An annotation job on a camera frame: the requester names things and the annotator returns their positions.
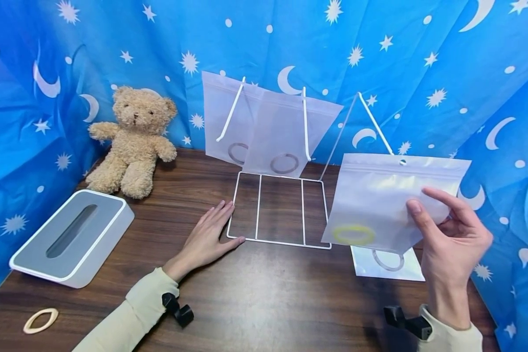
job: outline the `teddy bear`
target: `teddy bear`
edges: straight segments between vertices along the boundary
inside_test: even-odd
[[[87,177],[88,188],[113,193],[121,188],[134,199],[153,189],[157,157],[176,158],[176,148],[162,135],[176,116],[176,105],[149,89],[121,87],[113,94],[113,112],[118,123],[97,122],[89,126],[95,140],[111,140],[104,161]]]

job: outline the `blue curtain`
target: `blue curtain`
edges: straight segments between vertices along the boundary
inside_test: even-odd
[[[316,162],[358,90],[396,153],[473,160],[461,197],[495,236],[473,280],[528,351],[528,0],[0,0],[0,281],[106,147],[86,129],[113,89],[172,97],[167,137],[204,148],[202,70],[345,106]],[[386,153],[368,129],[357,105],[333,163]]]

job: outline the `beige rubber band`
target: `beige rubber band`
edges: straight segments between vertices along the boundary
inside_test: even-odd
[[[32,328],[31,325],[33,322],[35,322],[35,319],[37,319],[42,314],[50,313],[51,316],[49,317],[49,321],[45,323],[44,326],[39,328]],[[38,311],[34,315],[31,316],[23,326],[23,332],[26,334],[34,334],[38,332],[42,332],[43,330],[47,329],[48,327],[52,326],[54,321],[57,320],[57,316],[59,316],[59,311],[57,311],[55,308],[47,308]]]

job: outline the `table surface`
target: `table surface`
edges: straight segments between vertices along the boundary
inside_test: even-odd
[[[74,348],[138,279],[179,252],[208,208],[232,198],[238,171],[186,149],[175,162],[159,163],[152,195],[128,199],[135,220],[85,288],[10,274],[0,287],[0,351]],[[309,164],[303,176],[318,178],[321,171]],[[337,174],[330,167],[324,178],[329,208]],[[304,190],[308,244],[322,245],[320,184],[306,182]],[[232,235],[254,237],[257,196],[258,176],[242,175]],[[299,181],[263,177],[258,238],[301,243]],[[422,256],[422,244],[416,253]],[[493,320],[471,282],[468,289],[484,351],[498,351]],[[194,311],[193,323],[181,329],[174,319],[161,319],[137,351],[415,351],[413,336],[387,326],[382,308],[400,305],[416,316],[426,302],[424,283],[357,277],[350,249],[340,245],[324,251],[246,242],[186,277],[180,290],[180,303]],[[44,332],[24,334],[27,319],[49,307],[59,310],[57,321]]]

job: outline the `sleeve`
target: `sleeve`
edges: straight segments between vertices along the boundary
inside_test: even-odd
[[[418,352],[482,352],[483,335],[471,325],[468,330],[455,330],[438,321],[430,312],[428,306],[420,306],[420,315],[432,326],[428,340],[418,342]]]
[[[158,267],[127,293],[123,303],[80,341],[73,352],[133,351],[166,311],[162,295],[178,297],[178,284]]]

